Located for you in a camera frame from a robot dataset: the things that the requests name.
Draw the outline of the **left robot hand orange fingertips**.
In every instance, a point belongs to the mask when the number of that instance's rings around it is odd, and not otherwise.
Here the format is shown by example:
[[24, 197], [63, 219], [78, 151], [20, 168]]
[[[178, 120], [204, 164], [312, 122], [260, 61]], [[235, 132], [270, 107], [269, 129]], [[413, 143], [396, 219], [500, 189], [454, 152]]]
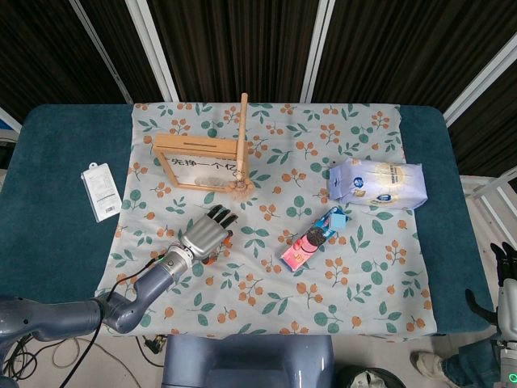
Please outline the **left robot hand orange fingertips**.
[[223, 205], [215, 205], [192, 224], [179, 239], [181, 245], [191, 253], [193, 260], [203, 260], [233, 235], [230, 226], [238, 215]]

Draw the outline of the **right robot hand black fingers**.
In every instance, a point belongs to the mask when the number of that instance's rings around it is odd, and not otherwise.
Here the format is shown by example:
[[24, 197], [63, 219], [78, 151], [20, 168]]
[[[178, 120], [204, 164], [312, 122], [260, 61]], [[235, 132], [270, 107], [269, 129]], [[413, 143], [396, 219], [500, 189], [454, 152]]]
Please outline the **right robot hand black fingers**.
[[502, 334], [502, 340], [506, 342], [516, 341], [516, 249], [509, 243], [503, 242], [499, 247], [495, 243], [490, 244], [495, 254], [496, 269], [498, 274], [498, 307], [495, 312], [481, 307], [471, 289], [465, 290], [465, 299], [469, 309], [496, 326]]

